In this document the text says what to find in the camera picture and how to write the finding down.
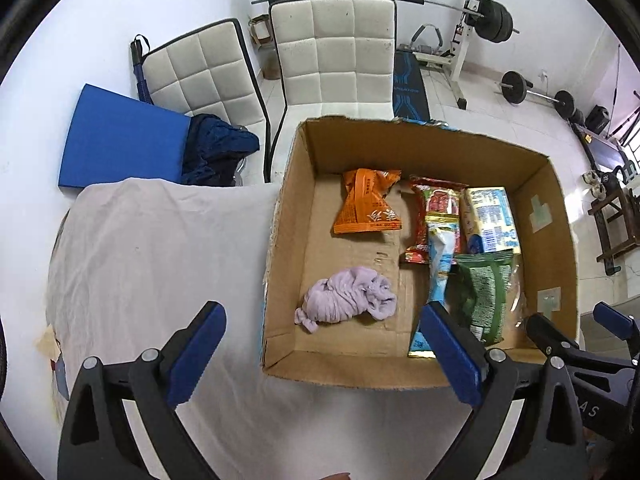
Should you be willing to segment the person's left hand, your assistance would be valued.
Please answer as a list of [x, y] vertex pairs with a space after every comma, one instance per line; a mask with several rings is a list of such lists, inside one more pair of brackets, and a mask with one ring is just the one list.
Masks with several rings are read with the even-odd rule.
[[323, 477], [320, 480], [350, 480], [349, 472], [339, 472], [338, 474], [330, 474], [329, 476]]

